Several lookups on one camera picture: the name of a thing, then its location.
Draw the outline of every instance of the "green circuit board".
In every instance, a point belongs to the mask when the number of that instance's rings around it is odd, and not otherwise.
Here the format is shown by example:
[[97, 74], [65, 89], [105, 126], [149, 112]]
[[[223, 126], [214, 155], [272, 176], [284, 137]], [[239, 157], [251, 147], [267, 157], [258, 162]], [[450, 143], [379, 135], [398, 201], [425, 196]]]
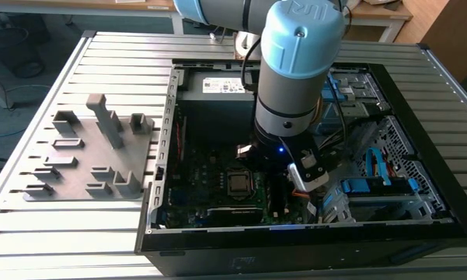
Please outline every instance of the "green circuit board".
[[[250, 188], [238, 191], [234, 184], [239, 182]], [[235, 147], [194, 149], [184, 157], [170, 187], [167, 227], [199, 228], [203, 226], [199, 217], [208, 209], [222, 207], [262, 209], [259, 225], [302, 223], [302, 203], [295, 203], [296, 200], [291, 198], [282, 213], [270, 212], [266, 174], [251, 172], [235, 160]]]

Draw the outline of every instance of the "wooden cabinet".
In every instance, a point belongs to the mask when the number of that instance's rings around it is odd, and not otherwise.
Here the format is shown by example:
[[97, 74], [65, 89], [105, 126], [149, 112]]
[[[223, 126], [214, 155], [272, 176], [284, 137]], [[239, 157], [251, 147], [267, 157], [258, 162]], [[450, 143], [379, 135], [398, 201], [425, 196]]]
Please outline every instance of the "wooden cabinet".
[[398, 43], [426, 43], [461, 82], [467, 77], [467, 0], [403, 0], [414, 18]]

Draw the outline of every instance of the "white label sticker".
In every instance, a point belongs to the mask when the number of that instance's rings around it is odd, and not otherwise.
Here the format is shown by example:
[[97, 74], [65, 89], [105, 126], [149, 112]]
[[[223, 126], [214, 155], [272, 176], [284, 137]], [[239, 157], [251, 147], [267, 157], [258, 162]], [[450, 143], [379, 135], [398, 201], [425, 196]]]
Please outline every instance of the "white label sticker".
[[206, 78], [203, 80], [204, 93], [246, 93], [240, 78]]
[[170, 10], [170, 7], [163, 7], [163, 6], [147, 6], [147, 9], [153, 9], [153, 10]]
[[316, 207], [314, 206], [314, 204], [311, 202], [308, 202], [308, 205], [306, 206], [306, 208], [308, 209], [310, 213], [316, 216]]
[[340, 88], [339, 88], [339, 91], [340, 91], [342, 93], [352, 93], [351, 87], [350, 87], [350, 88], [348, 88], [348, 87], [340, 87]]

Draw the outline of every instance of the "aluminum slotted table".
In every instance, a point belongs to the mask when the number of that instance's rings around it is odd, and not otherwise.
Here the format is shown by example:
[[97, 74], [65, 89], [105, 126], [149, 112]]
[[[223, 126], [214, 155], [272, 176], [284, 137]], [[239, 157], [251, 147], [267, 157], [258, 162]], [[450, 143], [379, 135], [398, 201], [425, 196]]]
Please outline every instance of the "aluminum slotted table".
[[[57, 110], [92, 116], [89, 93], [104, 93], [119, 116], [144, 113], [162, 124], [172, 58], [232, 59], [234, 40], [206, 36], [87, 32], [0, 175], [0, 279], [136, 279], [162, 276], [133, 255], [140, 201], [27, 202], [21, 174], [57, 133]], [[467, 94], [429, 50], [417, 45], [344, 43], [338, 62], [385, 64], [467, 193]], [[156, 145], [148, 150], [144, 186], [152, 181]], [[467, 247], [447, 249], [391, 268], [278, 274], [354, 275], [352, 279], [467, 278]]]

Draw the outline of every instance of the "robotic arm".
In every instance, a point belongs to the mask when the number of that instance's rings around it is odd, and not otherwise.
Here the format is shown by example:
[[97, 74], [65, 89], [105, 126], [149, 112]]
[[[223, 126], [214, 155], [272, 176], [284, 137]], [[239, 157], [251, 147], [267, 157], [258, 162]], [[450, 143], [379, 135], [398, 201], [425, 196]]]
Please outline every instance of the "robotic arm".
[[[347, 2], [336, 1], [340, 7]], [[296, 188], [312, 191], [328, 174], [306, 130], [342, 43], [339, 7], [330, 0], [175, 0], [175, 6], [183, 17], [206, 25], [263, 33], [256, 134], [262, 142], [283, 144]]]

